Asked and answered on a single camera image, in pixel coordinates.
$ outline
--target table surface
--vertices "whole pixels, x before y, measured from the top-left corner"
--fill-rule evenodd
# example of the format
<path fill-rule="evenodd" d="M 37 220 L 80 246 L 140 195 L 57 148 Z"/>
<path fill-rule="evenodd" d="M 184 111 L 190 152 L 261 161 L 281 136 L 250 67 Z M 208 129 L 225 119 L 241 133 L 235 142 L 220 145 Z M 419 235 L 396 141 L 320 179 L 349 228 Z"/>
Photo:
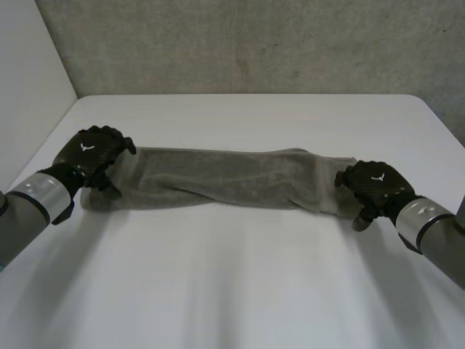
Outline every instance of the table surface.
<path fill-rule="evenodd" d="M 79 100 L 17 181 L 80 129 L 140 146 L 387 161 L 455 212 L 465 149 L 407 95 L 95 96 Z M 387 219 L 208 204 L 76 207 L 0 274 L 0 348 L 463 348 L 465 295 Z"/>

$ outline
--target gray towel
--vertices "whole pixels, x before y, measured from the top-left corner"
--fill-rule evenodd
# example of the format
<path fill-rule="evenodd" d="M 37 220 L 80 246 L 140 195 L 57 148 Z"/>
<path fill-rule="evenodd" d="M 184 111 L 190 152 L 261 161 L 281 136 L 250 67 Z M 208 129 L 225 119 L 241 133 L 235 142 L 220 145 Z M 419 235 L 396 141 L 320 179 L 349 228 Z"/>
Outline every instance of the gray towel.
<path fill-rule="evenodd" d="M 267 153 L 138 148 L 108 170 L 123 197 L 85 189 L 83 208 L 164 209 L 219 201 L 269 209 L 306 209 L 354 218 L 361 206 L 346 188 L 335 188 L 338 171 L 354 158 L 327 158 L 303 149 Z"/>

